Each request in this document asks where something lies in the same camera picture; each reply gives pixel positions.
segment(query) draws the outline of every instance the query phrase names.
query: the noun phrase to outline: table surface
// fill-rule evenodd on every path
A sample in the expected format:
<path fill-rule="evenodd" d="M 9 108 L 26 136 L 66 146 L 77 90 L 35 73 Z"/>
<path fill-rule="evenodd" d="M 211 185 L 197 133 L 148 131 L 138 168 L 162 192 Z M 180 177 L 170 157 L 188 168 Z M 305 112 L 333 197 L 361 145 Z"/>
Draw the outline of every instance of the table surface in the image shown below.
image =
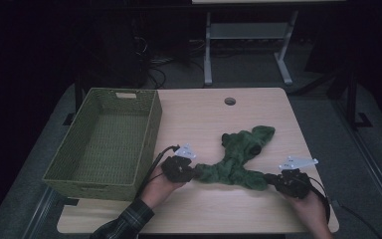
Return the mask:
<path fill-rule="evenodd" d="M 223 133 L 269 125 L 276 133 L 246 169 L 279 174 L 287 156 L 311 157 L 287 95 L 282 89 L 159 90 L 163 108 L 154 157 L 170 145 L 190 143 L 196 163 L 214 164 L 224 156 Z M 225 98 L 236 104 L 227 106 Z M 303 168 L 319 180 L 315 166 Z M 116 218 L 129 202 L 81 199 L 66 205 L 58 230 L 90 233 Z M 282 196 L 235 185 L 203 184 L 192 180 L 175 191 L 143 228 L 142 233 L 293 233 L 306 231 Z M 331 211 L 329 228 L 339 224 Z"/>

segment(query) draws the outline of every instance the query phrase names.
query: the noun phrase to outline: green cloth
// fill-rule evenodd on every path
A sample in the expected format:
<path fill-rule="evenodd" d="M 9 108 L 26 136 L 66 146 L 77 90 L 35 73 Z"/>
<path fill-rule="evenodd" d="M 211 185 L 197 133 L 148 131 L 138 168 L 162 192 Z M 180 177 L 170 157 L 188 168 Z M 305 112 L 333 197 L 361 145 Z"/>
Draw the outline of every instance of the green cloth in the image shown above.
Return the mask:
<path fill-rule="evenodd" d="M 194 168 L 197 173 L 194 179 L 203 183 L 219 182 L 265 190 L 267 184 L 263 173 L 247 170 L 244 164 L 260 154 L 274 134 L 274 127 L 263 125 L 254 127 L 252 132 L 242 130 L 239 133 L 224 133 L 222 145 L 225 147 L 225 157 L 214 165 L 198 163 Z"/>

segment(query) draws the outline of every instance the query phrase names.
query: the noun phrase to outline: table leg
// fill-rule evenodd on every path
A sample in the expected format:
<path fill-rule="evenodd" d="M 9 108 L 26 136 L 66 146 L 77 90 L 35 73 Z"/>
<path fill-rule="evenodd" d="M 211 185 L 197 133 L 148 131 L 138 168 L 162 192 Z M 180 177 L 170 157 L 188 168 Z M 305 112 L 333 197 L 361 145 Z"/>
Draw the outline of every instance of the table leg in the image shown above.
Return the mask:
<path fill-rule="evenodd" d="M 206 22 L 206 54 L 204 56 L 204 85 L 211 86 L 212 80 L 212 62 L 210 61 L 210 12 L 207 13 Z"/>
<path fill-rule="evenodd" d="M 289 72 L 287 71 L 287 65 L 285 64 L 284 58 L 287 53 L 287 46 L 289 45 L 290 37 L 292 36 L 293 27 L 296 22 L 297 11 L 294 11 L 290 17 L 290 21 L 287 24 L 285 35 L 284 35 L 284 44 L 279 52 L 275 53 L 275 59 L 278 63 L 279 70 L 281 71 L 282 78 L 286 85 L 292 85 L 292 79 L 290 78 Z"/>

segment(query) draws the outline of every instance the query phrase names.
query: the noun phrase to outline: human hand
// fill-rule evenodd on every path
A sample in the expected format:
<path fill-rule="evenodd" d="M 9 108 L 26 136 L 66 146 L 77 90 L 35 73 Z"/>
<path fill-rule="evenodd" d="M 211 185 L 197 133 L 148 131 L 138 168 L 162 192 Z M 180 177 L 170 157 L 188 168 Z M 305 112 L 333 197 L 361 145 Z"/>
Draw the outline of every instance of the human hand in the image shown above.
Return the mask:
<path fill-rule="evenodd" d="M 148 207 L 154 209 L 176 189 L 185 185 L 185 182 L 171 182 L 163 174 L 162 168 L 157 166 L 149 177 L 149 182 L 141 193 L 141 200 Z"/>
<path fill-rule="evenodd" d="M 304 199 L 283 196 L 315 239 L 333 238 L 327 226 L 324 205 L 314 192 L 310 191 Z"/>

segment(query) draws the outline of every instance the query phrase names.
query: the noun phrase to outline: sleeve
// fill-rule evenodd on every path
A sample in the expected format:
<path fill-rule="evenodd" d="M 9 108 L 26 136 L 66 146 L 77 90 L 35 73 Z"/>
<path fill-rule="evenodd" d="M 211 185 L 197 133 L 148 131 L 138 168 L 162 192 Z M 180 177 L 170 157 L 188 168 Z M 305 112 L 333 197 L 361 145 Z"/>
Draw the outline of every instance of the sleeve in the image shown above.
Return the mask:
<path fill-rule="evenodd" d="M 90 239 L 135 238 L 154 212 L 140 199 L 135 199 L 117 219 L 107 222 L 96 230 Z"/>

